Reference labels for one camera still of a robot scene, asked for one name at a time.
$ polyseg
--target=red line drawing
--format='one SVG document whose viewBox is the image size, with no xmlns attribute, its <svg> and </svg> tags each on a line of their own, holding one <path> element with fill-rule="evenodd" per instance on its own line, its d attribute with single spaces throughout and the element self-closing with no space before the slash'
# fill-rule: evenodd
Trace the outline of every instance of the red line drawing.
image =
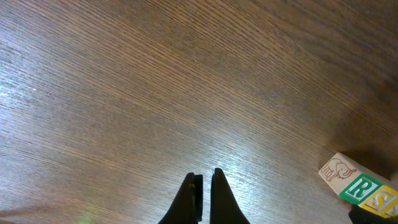
<svg viewBox="0 0 398 224">
<path fill-rule="evenodd" d="M 344 162 L 336 158 L 330 159 L 329 162 L 321 169 L 321 172 L 325 174 L 327 181 L 331 181 L 335 177 L 345 179 L 355 171 L 356 169 L 348 168 Z"/>
</svg>

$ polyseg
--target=alphabet block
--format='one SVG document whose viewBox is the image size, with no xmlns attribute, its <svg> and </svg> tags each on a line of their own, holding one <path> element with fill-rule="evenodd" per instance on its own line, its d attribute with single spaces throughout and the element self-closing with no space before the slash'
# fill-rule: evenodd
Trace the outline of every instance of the alphabet block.
<svg viewBox="0 0 398 224">
<path fill-rule="evenodd" d="M 384 218 L 398 217 L 398 185 L 336 153 L 319 175 L 343 199 Z"/>
</svg>

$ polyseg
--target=wooden block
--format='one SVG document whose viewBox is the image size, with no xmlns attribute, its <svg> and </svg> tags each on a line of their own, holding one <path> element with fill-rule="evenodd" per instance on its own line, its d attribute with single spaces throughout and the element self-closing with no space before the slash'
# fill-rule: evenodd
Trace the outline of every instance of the wooden block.
<svg viewBox="0 0 398 224">
<path fill-rule="evenodd" d="M 340 197 L 384 218 L 398 216 L 398 185 L 336 153 L 319 175 Z"/>
</svg>

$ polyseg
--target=yellow square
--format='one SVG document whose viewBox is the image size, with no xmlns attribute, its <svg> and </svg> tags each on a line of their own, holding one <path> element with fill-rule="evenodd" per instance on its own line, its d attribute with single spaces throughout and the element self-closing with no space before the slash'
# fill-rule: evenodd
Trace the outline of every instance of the yellow square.
<svg viewBox="0 0 398 224">
<path fill-rule="evenodd" d="M 381 215 L 382 217 L 389 217 L 389 214 L 395 214 L 398 210 L 395 210 L 395 206 L 398 203 L 398 192 L 383 185 L 372 195 L 370 195 L 364 202 L 359 206 L 369 212 Z"/>
</svg>

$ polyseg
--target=letter block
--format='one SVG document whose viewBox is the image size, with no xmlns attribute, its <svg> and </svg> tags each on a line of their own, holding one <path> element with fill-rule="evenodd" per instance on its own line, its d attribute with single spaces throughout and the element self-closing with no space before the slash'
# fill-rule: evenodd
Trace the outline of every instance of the letter block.
<svg viewBox="0 0 398 224">
<path fill-rule="evenodd" d="M 384 218 L 398 217 L 398 185 L 336 153 L 319 171 L 343 199 Z"/>
</svg>

